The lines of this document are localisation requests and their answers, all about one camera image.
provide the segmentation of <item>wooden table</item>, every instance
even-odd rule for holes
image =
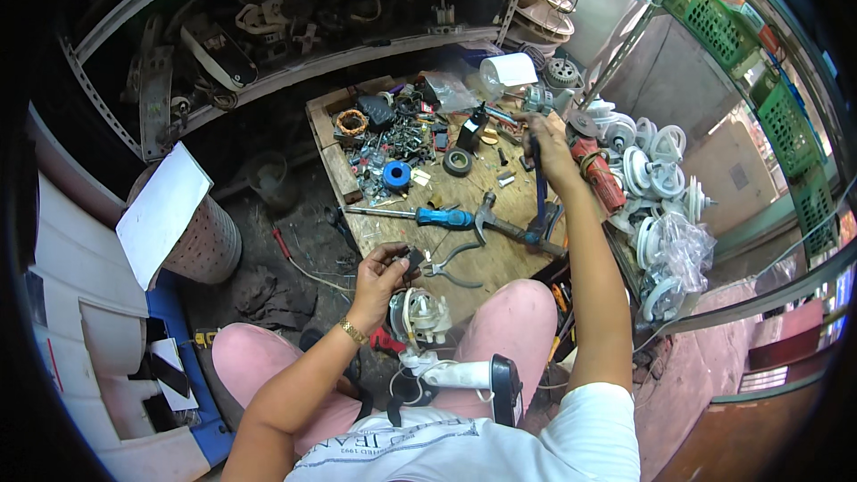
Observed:
[[[358,87],[375,93],[394,85],[396,82],[393,79],[384,77],[359,84]],[[309,101],[307,115],[339,204],[369,206],[369,202],[362,198],[357,179],[351,172],[342,148],[333,139],[331,114],[351,106],[349,91],[338,90]],[[451,117],[449,135],[452,140],[458,137],[458,129],[465,118]],[[551,114],[549,122],[564,134],[565,124],[555,113]],[[499,165],[497,148],[502,148],[506,153],[508,166]],[[439,193],[445,204],[460,204],[459,209],[475,212],[482,204],[483,194],[491,189],[497,195],[494,206],[497,217],[525,228],[536,215],[536,176],[535,172],[524,171],[519,162],[520,155],[523,155],[523,149],[502,137],[497,145],[480,144],[470,173],[459,178],[444,171],[441,166],[443,154],[439,152],[437,164],[420,166],[420,169],[432,176],[429,186],[421,187],[413,183],[406,200],[380,208],[410,210],[427,207],[428,199],[434,193]],[[496,177],[507,170],[517,172],[515,180],[509,186],[500,188]],[[475,231],[450,231],[434,226],[418,227],[413,220],[357,214],[346,214],[345,219],[364,256],[383,242],[405,241],[423,251],[429,251],[432,262],[439,263],[455,247],[477,241]],[[564,235],[563,218],[557,222],[551,241],[562,245]],[[486,229],[485,239],[486,246],[459,253],[445,267],[459,279],[482,282],[481,288],[459,287],[439,275],[423,276],[415,282],[415,285],[425,287],[432,295],[446,297],[454,324],[472,315],[479,305],[503,285],[516,279],[529,278],[552,260],[547,254],[530,254],[524,245],[495,231]]]

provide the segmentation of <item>black electrical tape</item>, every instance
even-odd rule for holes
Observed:
[[[459,147],[453,147],[443,156],[443,169],[453,177],[465,177],[472,167],[473,155]]]

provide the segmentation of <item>blue screwdriver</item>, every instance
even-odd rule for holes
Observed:
[[[363,207],[343,207],[343,212],[354,214],[366,214],[375,216],[391,216],[393,218],[406,218],[416,220],[416,225],[420,226],[440,226],[446,229],[455,231],[465,231],[473,229],[474,216],[465,211],[458,209],[448,210],[432,210],[416,209],[414,212],[407,210],[386,210],[386,209],[365,209]]]

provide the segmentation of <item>white paper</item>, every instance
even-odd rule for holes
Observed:
[[[164,359],[167,363],[179,369],[181,372],[184,372],[182,359],[178,357],[178,347],[176,346],[176,339],[170,337],[169,339],[164,339],[162,341],[155,341],[151,345],[149,345],[149,347],[152,353],[160,356],[161,359]],[[194,397],[194,391],[188,389],[188,391],[190,391],[189,396],[188,398],[184,398],[166,383],[158,380],[158,384],[160,384],[161,390],[164,392],[166,402],[170,405],[172,411],[178,412],[182,411],[183,409],[197,409],[200,406],[196,402],[196,398]]]
[[[179,142],[119,220],[116,235],[143,290],[154,288],[161,264],[212,185]]]
[[[486,79],[492,79],[508,88],[538,81],[533,60],[524,53],[486,58],[479,65],[479,72]]]

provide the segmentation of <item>pliers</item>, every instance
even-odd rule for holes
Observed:
[[[443,275],[446,279],[455,283],[459,287],[479,288],[482,286],[481,283],[471,283],[471,282],[462,281],[462,280],[458,279],[457,277],[455,277],[454,275],[450,274],[449,272],[447,272],[446,270],[443,269],[443,267],[446,266],[446,264],[448,262],[453,260],[453,257],[455,257],[458,253],[464,252],[465,250],[473,250],[473,249],[476,249],[479,247],[482,247],[482,245],[479,244],[478,242],[468,242],[467,244],[462,244],[459,247],[452,250],[452,252],[450,252],[449,255],[446,257],[446,259],[444,259],[444,261],[441,262],[440,264],[432,263],[432,264],[427,264],[427,265],[423,266],[423,274],[425,274],[426,277],[434,277],[435,275]]]

